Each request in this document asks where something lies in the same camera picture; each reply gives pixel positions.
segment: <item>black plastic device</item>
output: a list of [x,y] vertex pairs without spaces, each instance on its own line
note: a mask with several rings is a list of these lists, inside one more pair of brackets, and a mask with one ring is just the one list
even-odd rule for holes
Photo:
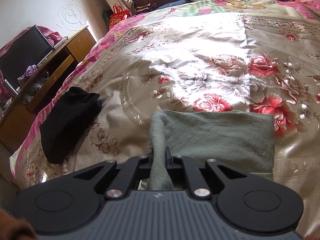
[[152,156],[113,160],[35,185],[15,199],[40,240],[294,240],[298,194],[218,160],[171,156],[166,168],[183,190],[137,190]]

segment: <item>gray ribbed plate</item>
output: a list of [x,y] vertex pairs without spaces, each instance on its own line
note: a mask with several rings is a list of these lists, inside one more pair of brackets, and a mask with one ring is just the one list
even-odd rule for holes
[[253,236],[233,229],[208,201],[191,199],[186,191],[132,191],[109,201],[90,223],[39,240],[300,240],[295,232]]

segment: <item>red flower print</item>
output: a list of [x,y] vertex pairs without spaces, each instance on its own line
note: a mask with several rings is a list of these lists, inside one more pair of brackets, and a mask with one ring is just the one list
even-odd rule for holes
[[27,178],[31,178],[32,176],[33,176],[33,172],[32,171],[27,171],[26,177]]
[[259,114],[271,114],[274,120],[275,137],[278,144],[282,144],[286,134],[297,132],[298,117],[292,112],[289,103],[275,93],[270,93],[261,103],[252,106],[252,111]]
[[300,38],[297,34],[288,32],[288,31],[281,31],[282,35],[286,37],[290,41],[299,41]]
[[158,79],[158,85],[167,85],[169,84],[170,78],[168,76],[160,76]]
[[141,41],[141,40],[147,38],[149,34],[150,34],[150,32],[144,31],[144,32],[136,35],[135,37],[133,37],[131,40],[129,40],[129,42]]
[[320,75],[313,76],[313,80],[315,81],[317,86],[320,86]]
[[273,61],[270,57],[261,55],[252,57],[248,63],[248,68],[251,75],[259,77],[267,77],[279,72],[277,62]]
[[193,102],[193,109],[207,112],[227,112],[232,110],[231,104],[222,96],[216,94],[204,94]]
[[320,104],[320,92],[315,94],[316,99],[317,99],[317,104]]

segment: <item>purple cloth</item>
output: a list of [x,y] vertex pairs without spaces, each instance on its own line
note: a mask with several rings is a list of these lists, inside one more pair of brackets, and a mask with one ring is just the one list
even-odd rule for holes
[[31,77],[36,72],[38,67],[39,66],[36,66],[36,65],[29,66],[26,69],[25,73],[21,77],[18,78],[19,86],[22,86],[28,80],[28,78]]

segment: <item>wooden drawer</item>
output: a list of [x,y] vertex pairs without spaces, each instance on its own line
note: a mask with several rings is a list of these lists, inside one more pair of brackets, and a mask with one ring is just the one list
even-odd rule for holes
[[84,60],[96,44],[96,41],[92,37],[88,29],[85,29],[79,35],[77,35],[71,42],[67,44],[68,50],[71,52],[77,62]]
[[0,141],[16,151],[27,137],[35,118],[24,104],[16,102],[0,127]]

